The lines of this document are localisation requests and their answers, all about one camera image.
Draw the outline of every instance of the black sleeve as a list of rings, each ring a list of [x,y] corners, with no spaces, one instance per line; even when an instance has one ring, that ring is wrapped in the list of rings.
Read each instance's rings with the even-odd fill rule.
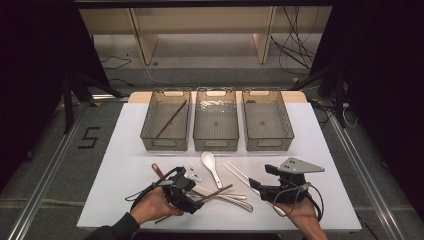
[[[90,233],[85,240],[130,240],[133,233],[140,228],[137,221],[129,213],[125,215],[112,227],[103,226]]]

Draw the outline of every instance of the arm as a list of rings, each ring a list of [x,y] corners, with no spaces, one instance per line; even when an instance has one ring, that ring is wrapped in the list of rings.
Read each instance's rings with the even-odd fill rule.
[[[131,239],[140,225],[165,216],[181,216],[184,212],[168,204],[162,188],[157,187],[149,192],[130,213],[126,213],[113,226],[103,226],[96,229],[85,240],[126,240]]]
[[[289,213],[292,205],[275,203],[275,206]],[[287,215],[293,224],[303,233],[308,240],[327,240],[327,236],[319,225],[315,215],[314,205],[308,198],[304,198],[301,202],[294,205],[293,211]]]

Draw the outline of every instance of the human hand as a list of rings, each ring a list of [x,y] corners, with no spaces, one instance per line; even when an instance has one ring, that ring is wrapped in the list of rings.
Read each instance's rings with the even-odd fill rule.
[[[319,225],[315,208],[308,198],[304,198],[296,204],[274,203],[293,222],[293,224],[305,235],[308,240],[326,240],[327,236]]]
[[[184,211],[169,205],[162,188],[156,187],[141,199],[131,210],[130,214],[141,225],[144,222],[157,220],[166,216],[181,216],[184,214]]]

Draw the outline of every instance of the spoon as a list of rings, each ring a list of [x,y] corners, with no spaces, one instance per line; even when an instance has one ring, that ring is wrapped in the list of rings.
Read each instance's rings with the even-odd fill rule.
[[[218,173],[216,172],[216,169],[215,169],[215,157],[213,153],[211,152],[202,153],[202,162],[206,166],[206,168],[208,168],[209,171],[211,171],[213,177],[215,178],[216,186],[218,187],[218,189],[221,189],[222,182],[221,182],[221,179],[219,179]]]

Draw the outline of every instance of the floor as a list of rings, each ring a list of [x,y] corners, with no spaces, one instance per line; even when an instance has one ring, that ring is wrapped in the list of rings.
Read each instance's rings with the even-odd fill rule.
[[[277,34],[274,39],[283,43],[287,37]],[[316,51],[320,34],[300,37],[311,52]],[[164,86],[286,89],[296,80],[305,79],[308,73],[298,62],[284,54],[280,56],[274,44],[270,45],[266,64],[259,64],[252,37],[247,34],[161,35],[147,67],[141,64],[132,36],[94,36],[94,42],[111,86],[124,93]],[[355,127],[340,129],[332,112],[322,107],[331,105],[332,100],[319,99],[316,93],[319,83],[307,86],[303,92],[308,99],[321,103],[321,107],[314,108],[317,121],[354,209],[364,223],[358,233],[330,232],[328,236],[330,239],[422,239],[423,222],[390,170],[382,164],[384,159],[374,148],[360,119],[355,126],[354,112],[346,111],[346,121]],[[96,88],[90,90],[93,94],[105,94]],[[75,225],[124,102],[125,99],[96,99],[93,104],[84,105],[74,99],[77,127],[67,136],[63,134],[64,109],[58,106],[32,150],[32,159],[21,164],[0,194],[0,239],[7,239],[12,233],[17,236],[19,230],[22,230],[19,239],[82,239],[88,234]],[[89,129],[97,141],[95,147],[84,148],[91,144],[84,140]],[[293,232],[282,234],[282,238],[301,239],[301,236]]]

